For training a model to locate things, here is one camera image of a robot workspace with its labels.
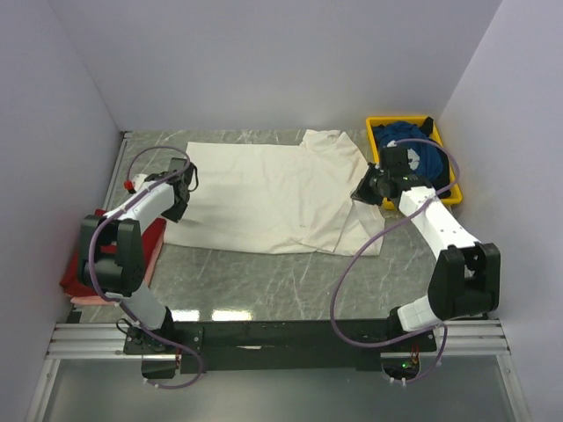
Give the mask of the white t-shirt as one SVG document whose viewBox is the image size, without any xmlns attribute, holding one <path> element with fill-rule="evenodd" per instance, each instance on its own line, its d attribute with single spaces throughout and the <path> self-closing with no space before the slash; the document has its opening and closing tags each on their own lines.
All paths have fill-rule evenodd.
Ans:
<svg viewBox="0 0 563 422">
<path fill-rule="evenodd" d="M 199 186 L 165 242 L 263 254 L 352 256 L 384 229 L 352 200 L 368 162 L 347 133 L 307 130 L 293 146 L 191 143 Z"/>
</svg>

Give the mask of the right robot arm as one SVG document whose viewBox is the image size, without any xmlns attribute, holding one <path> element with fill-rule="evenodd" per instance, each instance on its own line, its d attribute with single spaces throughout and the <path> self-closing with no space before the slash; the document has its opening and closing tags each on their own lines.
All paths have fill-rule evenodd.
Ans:
<svg viewBox="0 0 563 422">
<path fill-rule="evenodd" d="M 423 332 L 460 317 L 498 309 L 501 292 L 501 252 L 484 244 L 455 219 L 432 183 L 414 172 L 407 148 L 382 147 L 379 163 L 370 164 L 352 198 L 368 205 L 393 203 L 422 235 L 436 262 L 428 291 L 386 318 L 390 347 L 405 351 Z"/>
</svg>

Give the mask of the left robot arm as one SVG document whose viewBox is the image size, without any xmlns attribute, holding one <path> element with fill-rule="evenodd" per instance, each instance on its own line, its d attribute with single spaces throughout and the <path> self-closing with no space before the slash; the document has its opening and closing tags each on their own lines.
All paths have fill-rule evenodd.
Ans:
<svg viewBox="0 0 563 422">
<path fill-rule="evenodd" d="M 128 335 L 155 353 L 177 345 L 172 313 L 145 284 L 147 264 L 143 234 L 162 217 L 178 222 L 198 186 L 190 158 L 174 157 L 168 170 L 141 182 L 126 179 L 130 198 L 103 215 L 88 215 L 81 224 L 77 279 L 128 317 Z"/>
</svg>

